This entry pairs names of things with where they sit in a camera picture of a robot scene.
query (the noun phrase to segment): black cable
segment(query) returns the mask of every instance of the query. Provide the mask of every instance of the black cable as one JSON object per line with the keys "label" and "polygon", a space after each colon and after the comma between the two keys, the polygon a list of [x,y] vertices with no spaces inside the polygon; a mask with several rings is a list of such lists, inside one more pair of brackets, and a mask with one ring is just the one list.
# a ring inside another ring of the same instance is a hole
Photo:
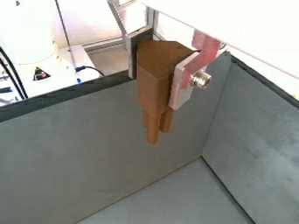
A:
{"label": "black cable", "polygon": [[61,28],[62,28],[64,36],[65,36],[65,39],[66,39],[66,42],[68,42],[69,56],[70,56],[70,60],[72,60],[72,65],[73,65],[73,67],[76,67],[76,62],[74,62],[74,58],[73,58],[72,51],[70,51],[69,36],[68,36],[68,33],[66,33],[65,24],[64,24],[62,17],[61,17],[61,7],[60,7],[60,4],[58,4],[58,0],[54,0],[54,3],[56,3],[57,11],[58,11],[58,14],[60,14],[60,23],[61,23]]}
{"label": "black cable", "polygon": [[77,73],[78,71],[84,70],[85,68],[89,68],[89,69],[96,70],[96,71],[100,73],[100,75],[101,75],[102,77],[105,76],[105,75],[101,73],[101,71],[97,70],[93,66],[78,66],[78,67],[76,67],[76,68],[74,68],[76,73]]}
{"label": "black cable", "polygon": [[61,18],[61,8],[60,8],[58,1],[54,0],[54,3],[56,3],[57,11],[58,11],[58,14],[60,14],[60,23],[61,23],[61,28],[62,28],[62,31],[64,31],[64,36],[65,36],[65,39],[66,39],[66,42],[68,42],[68,46],[70,47],[69,36],[68,36],[68,33],[66,33],[64,21],[62,21],[62,18]]}
{"label": "black cable", "polygon": [[15,91],[17,91],[18,95],[21,96],[22,100],[23,100],[23,95],[22,95],[21,89],[18,88],[18,86],[17,86],[17,84],[15,84],[15,82],[14,82],[14,77],[11,76],[10,71],[9,71],[9,69],[6,68],[5,63],[3,63],[3,61],[2,61],[1,58],[0,58],[0,65],[2,66],[2,68],[3,68],[3,70],[5,70],[6,74],[7,74],[7,77],[10,78],[10,80],[11,80],[11,82],[13,82]]}
{"label": "black cable", "polygon": [[2,49],[1,46],[0,46],[0,53],[3,55],[3,59],[5,59],[6,63],[7,63],[7,65],[9,65],[9,67],[10,67],[11,70],[13,70],[13,76],[14,76],[14,78],[15,78],[15,80],[17,80],[17,82],[18,82],[19,88],[21,88],[21,90],[22,90],[23,98],[27,99],[27,94],[25,93],[25,90],[23,90],[23,84],[22,84],[22,81],[21,81],[21,79],[19,79],[18,73],[17,73],[15,70],[14,70],[14,65],[13,65],[11,61],[9,60],[9,58],[7,58],[6,54],[5,54],[5,51],[3,51],[3,49]]}

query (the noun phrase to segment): white surface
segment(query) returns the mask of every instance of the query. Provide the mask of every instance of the white surface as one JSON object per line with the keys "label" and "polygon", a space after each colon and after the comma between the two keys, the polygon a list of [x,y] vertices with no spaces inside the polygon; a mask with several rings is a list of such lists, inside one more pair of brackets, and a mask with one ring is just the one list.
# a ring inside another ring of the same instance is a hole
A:
{"label": "white surface", "polygon": [[0,46],[14,64],[36,63],[54,53],[52,30],[38,9],[36,12],[31,1],[19,6],[14,1],[1,3]]}
{"label": "white surface", "polygon": [[[53,0],[42,0],[49,7],[46,14],[50,13],[50,28],[58,48],[66,46],[66,39],[61,29],[61,21]],[[58,0],[60,12],[69,36],[69,44],[84,45],[102,39],[117,37],[121,33],[117,28],[117,21],[108,8],[106,0]]]}
{"label": "white surface", "polygon": [[299,2],[137,0],[299,78]]}

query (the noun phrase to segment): white wall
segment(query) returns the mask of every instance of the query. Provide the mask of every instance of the white wall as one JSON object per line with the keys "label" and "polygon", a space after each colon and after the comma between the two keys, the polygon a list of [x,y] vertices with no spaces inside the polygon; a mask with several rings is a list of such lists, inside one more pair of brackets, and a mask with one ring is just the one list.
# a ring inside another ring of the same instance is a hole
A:
{"label": "white wall", "polygon": [[[58,48],[66,46],[66,39],[61,29],[61,21],[53,0],[42,0],[48,4],[50,27]],[[82,45],[120,36],[117,22],[108,8],[106,0],[58,0],[69,44]]]}

